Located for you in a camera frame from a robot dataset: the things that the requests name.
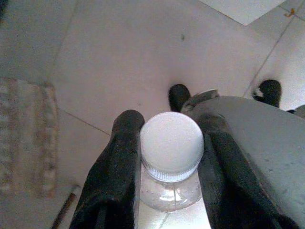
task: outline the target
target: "black rubber foot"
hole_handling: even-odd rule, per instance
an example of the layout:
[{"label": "black rubber foot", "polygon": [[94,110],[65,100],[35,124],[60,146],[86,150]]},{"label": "black rubber foot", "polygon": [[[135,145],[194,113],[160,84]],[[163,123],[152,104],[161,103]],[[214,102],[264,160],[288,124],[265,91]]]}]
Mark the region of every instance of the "black rubber foot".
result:
[{"label": "black rubber foot", "polygon": [[180,112],[183,104],[191,97],[191,94],[183,84],[172,86],[168,93],[171,111]]},{"label": "black rubber foot", "polygon": [[253,95],[257,101],[269,104],[271,106],[279,107],[282,94],[281,84],[276,80],[265,80],[259,85],[263,96]]}]

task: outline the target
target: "tile grout line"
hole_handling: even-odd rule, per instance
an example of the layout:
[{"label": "tile grout line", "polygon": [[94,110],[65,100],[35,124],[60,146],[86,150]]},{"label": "tile grout line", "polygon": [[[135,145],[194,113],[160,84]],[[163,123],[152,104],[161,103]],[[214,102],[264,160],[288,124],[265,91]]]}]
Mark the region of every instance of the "tile grout line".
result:
[{"label": "tile grout line", "polygon": [[97,127],[93,126],[92,124],[87,123],[86,121],[84,121],[84,120],[82,120],[82,119],[80,119],[80,118],[76,117],[75,115],[72,115],[72,114],[71,114],[71,113],[69,113],[69,112],[66,112],[65,110],[62,110],[61,108],[59,108],[59,109],[60,109],[61,111],[63,111],[64,113],[66,113],[66,114],[68,114],[68,115],[72,116],[73,118],[76,118],[77,120],[79,120],[79,121],[81,121],[81,122],[83,122],[83,123],[85,123],[85,124],[87,124],[87,125],[91,126],[92,128],[94,128],[94,129],[96,129],[96,130],[99,130],[99,131],[103,132],[104,134],[106,134],[106,135],[110,136],[110,134],[109,134],[109,133],[107,133],[107,132],[105,132],[105,131],[101,130],[100,128],[97,128]]},{"label": "tile grout line", "polygon": [[[303,6],[303,4],[305,3],[305,0],[301,3],[301,5],[298,7],[296,13],[301,9],[301,7]],[[283,8],[282,6],[279,6],[280,8],[282,8],[283,10],[285,10],[286,12],[290,13],[289,10],[286,10],[285,8]],[[305,19],[301,18],[300,16],[298,15],[294,15],[296,18],[302,20],[302,21],[305,21]]]},{"label": "tile grout line", "polygon": [[169,216],[170,216],[170,213],[167,213],[167,215],[166,215],[166,216],[164,217],[164,219],[162,220],[162,223],[161,223],[159,229],[161,229],[161,228],[163,227],[164,223],[165,223],[166,220],[169,218]]},{"label": "tile grout line", "polygon": [[272,52],[274,51],[274,49],[276,48],[277,44],[280,42],[282,36],[284,35],[284,33],[286,32],[286,30],[288,29],[289,25],[292,23],[293,19],[295,18],[295,15],[293,15],[293,17],[291,18],[290,22],[286,25],[285,29],[283,30],[283,32],[281,33],[279,39],[276,41],[275,45],[272,47],[271,51],[268,53],[266,59],[264,60],[264,62],[262,63],[261,67],[258,69],[257,73],[254,75],[253,79],[251,80],[251,82],[249,83],[249,86],[247,87],[246,91],[243,94],[243,97],[246,96],[247,92],[249,91],[249,89],[251,88],[252,84],[254,83],[255,79],[258,77],[258,74],[261,72],[262,68],[265,66],[266,62],[268,61],[270,55],[272,54]]},{"label": "tile grout line", "polygon": [[65,30],[65,32],[64,32],[63,39],[62,39],[62,41],[61,41],[61,44],[60,44],[58,50],[56,51],[56,54],[54,55],[54,59],[53,59],[51,68],[49,69],[49,72],[48,72],[48,75],[47,75],[47,81],[48,81],[48,82],[50,82],[50,75],[51,75],[52,72],[53,72],[53,69],[54,69],[56,60],[57,60],[57,58],[58,58],[59,53],[61,52],[61,48],[62,48],[63,42],[65,41],[65,39],[66,39],[66,37],[67,37],[68,30],[69,30],[70,25],[71,25],[71,23],[72,23],[72,19],[73,19],[74,16],[75,16],[75,12],[76,12],[76,9],[78,8],[79,3],[80,3],[80,0],[76,0],[75,5],[74,5],[74,7],[73,7],[72,15],[71,15],[71,17],[69,18],[69,21],[68,21],[66,30]]}]

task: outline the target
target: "patterned rug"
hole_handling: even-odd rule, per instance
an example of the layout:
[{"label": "patterned rug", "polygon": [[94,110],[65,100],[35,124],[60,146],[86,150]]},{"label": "patterned rug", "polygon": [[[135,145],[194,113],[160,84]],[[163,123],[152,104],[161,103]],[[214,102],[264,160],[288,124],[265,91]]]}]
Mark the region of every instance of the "patterned rug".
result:
[{"label": "patterned rug", "polygon": [[0,78],[0,194],[54,196],[57,135],[53,86]]}]

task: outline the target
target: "white bottle cap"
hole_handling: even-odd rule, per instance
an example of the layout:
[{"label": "white bottle cap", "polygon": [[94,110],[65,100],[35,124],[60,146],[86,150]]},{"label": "white bottle cap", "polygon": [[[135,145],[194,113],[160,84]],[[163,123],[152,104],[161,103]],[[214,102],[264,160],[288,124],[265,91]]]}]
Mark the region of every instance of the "white bottle cap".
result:
[{"label": "white bottle cap", "polygon": [[203,155],[203,134],[190,117],[165,112],[148,120],[141,129],[142,163],[163,182],[187,179]]}]

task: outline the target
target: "white floor tile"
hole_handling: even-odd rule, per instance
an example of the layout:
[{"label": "white floor tile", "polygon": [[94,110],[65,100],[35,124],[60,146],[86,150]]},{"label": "white floor tile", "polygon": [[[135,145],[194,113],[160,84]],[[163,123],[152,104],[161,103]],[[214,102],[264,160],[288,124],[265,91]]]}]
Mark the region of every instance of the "white floor tile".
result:
[{"label": "white floor tile", "polygon": [[82,186],[110,137],[63,111],[59,116],[58,176]]},{"label": "white floor tile", "polygon": [[171,213],[161,229],[210,229],[203,200],[194,205]]},{"label": "white floor tile", "polygon": [[278,80],[282,85],[280,108],[295,109],[305,104],[305,21],[294,17],[287,31],[247,92],[265,79]]},{"label": "white floor tile", "polygon": [[294,10],[296,12],[302,2],[303,2],[303,0],[287,0],[281,4],[281,7],[283,7],[285,10],[288,10],[288,11],[290,11],[291,8],[294,8]]},{"label": "white floor tile", "polygon": [[296,13],[301,19],[305,20],[305,2],[302,4],[298,12]]},{"label": "white floor tile", "polygon": [[256,0],[254,2],[248,1],[214,1],[214,0],[200,0],[208,6],[216,9],[222,14],[232,18],[242,25],[249,25],[254,20],[260,18],[268,13],[285,0]]},{"label": "white floor tile", "polygon": [[47,80],[76,1],[9,1],[0,26],[2,77]]},{"label": "white floor tile", "polygon": [[60,181],[56,188],[55,198],[0,195],[0,227],[4,229],[51,228],[70,191],[71,186]]},{"label": "white floor tile", "polygon": [[126,109],[169,110],[191,93],[243,95],[290,19],[283,9],[244,27],[194,0],[81,1],[53,69],[60,108],[110,133]]},{"label": "white floor tile", "polygon": [[156,211],[140,201],[138,229],[159,229],[167,214]]}]

